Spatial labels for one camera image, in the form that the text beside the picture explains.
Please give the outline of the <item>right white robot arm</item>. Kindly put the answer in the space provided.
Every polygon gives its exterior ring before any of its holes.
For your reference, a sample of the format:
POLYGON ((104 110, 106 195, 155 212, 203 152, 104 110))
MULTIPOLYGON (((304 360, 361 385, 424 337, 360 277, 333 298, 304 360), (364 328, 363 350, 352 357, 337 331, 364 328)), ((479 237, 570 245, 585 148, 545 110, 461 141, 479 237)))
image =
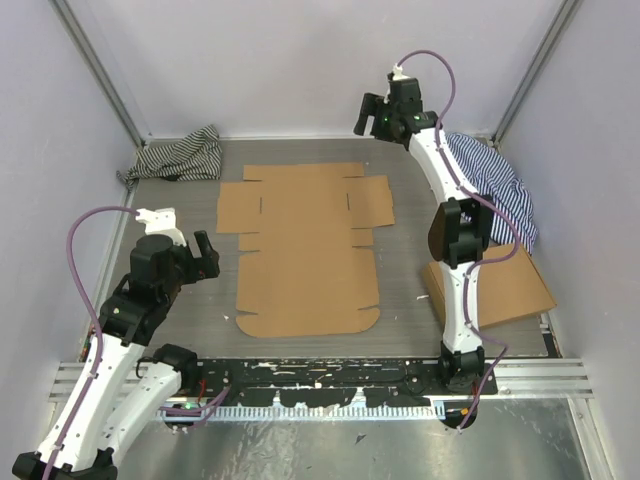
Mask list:
POLYGON ((478 335, 478 277, 489 246, 493 211, 456 163, 434 112, 423 110, 419 82, 391 74, 386 95, 366 93, 354 133, 369 119, 371 135, 401 144, 421 167, 439 202, 428 232, 428 247, 438 262, 444 286, 445 327, 438 359, 442 387, 451 394, 471 393, 485 371, 478 335))

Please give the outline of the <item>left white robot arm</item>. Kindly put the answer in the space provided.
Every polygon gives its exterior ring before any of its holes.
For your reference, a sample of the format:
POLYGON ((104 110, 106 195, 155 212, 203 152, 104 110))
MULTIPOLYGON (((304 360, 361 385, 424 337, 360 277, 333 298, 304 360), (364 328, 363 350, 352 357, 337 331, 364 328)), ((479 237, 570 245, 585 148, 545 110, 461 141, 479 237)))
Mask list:
POLYGON ((143 358, 155 330, 185 285, 219 276, 219 254, 205 231, 194 234, 200 250, 164 234, 141 237, 130 270, 100 308, 99 329, 61 415, 40 446, 20 454, 19 479, 114 479, 118 465, 146 421, 174 394, 187 397, 201 383, 198 357, 165 344, 123 402, 117 400, 131 370, 143 358))

